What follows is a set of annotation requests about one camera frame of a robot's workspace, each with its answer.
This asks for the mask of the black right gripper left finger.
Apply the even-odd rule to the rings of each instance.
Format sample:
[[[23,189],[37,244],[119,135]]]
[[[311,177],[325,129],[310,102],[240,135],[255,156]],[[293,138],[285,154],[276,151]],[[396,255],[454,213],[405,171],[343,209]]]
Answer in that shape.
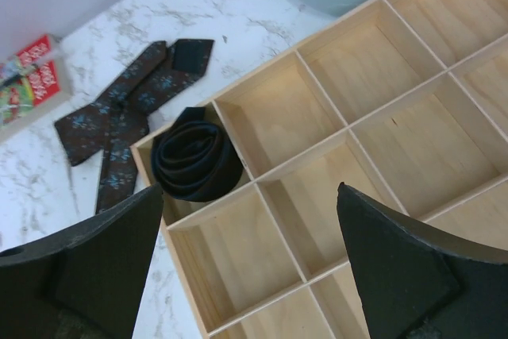
[[[150,186],[59,232],[1,253],[3,338],[130,338],[158,235]]]

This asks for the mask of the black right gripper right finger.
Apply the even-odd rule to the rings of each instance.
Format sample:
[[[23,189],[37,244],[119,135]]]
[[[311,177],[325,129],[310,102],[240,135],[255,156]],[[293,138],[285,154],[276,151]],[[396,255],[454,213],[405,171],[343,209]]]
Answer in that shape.
[[[340,183],[337,216],[372,338],[505,338],[507,252]]]

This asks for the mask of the brown floral patterned tie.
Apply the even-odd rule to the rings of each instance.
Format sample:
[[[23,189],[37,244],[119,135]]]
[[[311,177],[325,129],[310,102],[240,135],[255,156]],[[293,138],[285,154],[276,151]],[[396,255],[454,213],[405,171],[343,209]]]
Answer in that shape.
[[[131,146],[148,134],[150,114],[204,76],[213,46],[213,40],[154,41],[93,102],[55,122],[71,166],[102,153],[97,214],[133,193]]]

